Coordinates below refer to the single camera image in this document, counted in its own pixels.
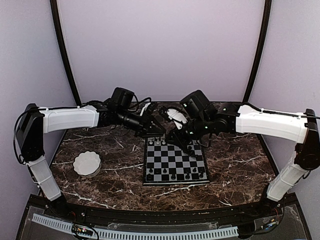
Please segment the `black piece pile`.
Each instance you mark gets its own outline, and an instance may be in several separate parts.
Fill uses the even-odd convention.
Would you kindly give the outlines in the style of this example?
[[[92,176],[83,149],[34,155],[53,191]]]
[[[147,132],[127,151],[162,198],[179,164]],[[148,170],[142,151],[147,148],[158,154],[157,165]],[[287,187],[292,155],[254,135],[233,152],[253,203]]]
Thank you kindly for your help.
[[[187,146],[187,154],[192,158],[197,158],[198,156],[202,155],[202,150],[200,145],[188,145]]]

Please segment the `black white chessboard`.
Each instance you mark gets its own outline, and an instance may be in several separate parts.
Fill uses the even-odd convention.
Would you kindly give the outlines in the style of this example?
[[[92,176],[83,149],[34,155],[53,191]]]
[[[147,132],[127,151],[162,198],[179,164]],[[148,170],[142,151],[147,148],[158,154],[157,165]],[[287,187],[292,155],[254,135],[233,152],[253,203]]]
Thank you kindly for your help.
[[[164,186],[173,184],[206,184],[209,173],[204,150],[197,158],[185,154],[178,146],[168,144],[163,137],[150,137],[145,140],[142,184]]]

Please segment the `black corner piece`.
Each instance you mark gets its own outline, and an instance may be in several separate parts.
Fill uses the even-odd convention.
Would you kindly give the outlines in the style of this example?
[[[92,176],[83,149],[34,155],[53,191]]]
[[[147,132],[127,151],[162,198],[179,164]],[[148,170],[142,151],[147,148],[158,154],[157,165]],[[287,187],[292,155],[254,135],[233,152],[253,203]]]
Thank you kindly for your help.
[[[151,181],[152,180],[152,175],[151,174],[148,174],[147,176],[146,176],[146,179],[148,180],[148,181]]]

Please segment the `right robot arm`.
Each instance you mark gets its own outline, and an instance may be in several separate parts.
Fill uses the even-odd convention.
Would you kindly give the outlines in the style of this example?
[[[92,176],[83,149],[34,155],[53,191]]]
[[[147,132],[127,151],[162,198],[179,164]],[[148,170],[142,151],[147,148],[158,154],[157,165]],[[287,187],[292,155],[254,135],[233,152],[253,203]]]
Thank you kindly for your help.
[[[255,213],[266,217],[285,193],[320,166],[319,116],[307,108],[303,112],[283,112],[257,108],[249,103],[226,102],[219,109],[208,104],[203,109],[192,103],[183,105],[187,114],[169,107],[164,115],[176,127],[167,142],[190,154],[188,144],[205,135],[220,133],[257,134],[266,141],[279,174],[272,180],[264,199],[255,205]]]

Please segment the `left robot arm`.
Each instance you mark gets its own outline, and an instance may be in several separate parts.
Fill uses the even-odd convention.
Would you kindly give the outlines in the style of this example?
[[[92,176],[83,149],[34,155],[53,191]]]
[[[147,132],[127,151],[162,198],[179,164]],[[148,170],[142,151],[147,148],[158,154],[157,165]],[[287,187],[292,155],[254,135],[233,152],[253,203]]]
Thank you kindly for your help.
[[[61,192],[45,157],[44,136],[58,132],[63,138],[69,129],[123,126],[140,138],[161,137],[165,128],[153,116],[156,103],[150,102],[142,114],[130,111],[108,98],[104,102],[92,100],[81,106],[26,106],[13,127],[13,151],[17,161],[27,166],[33,182],[51,203],[51,210],[60,218],[67,218],[70,206]]]

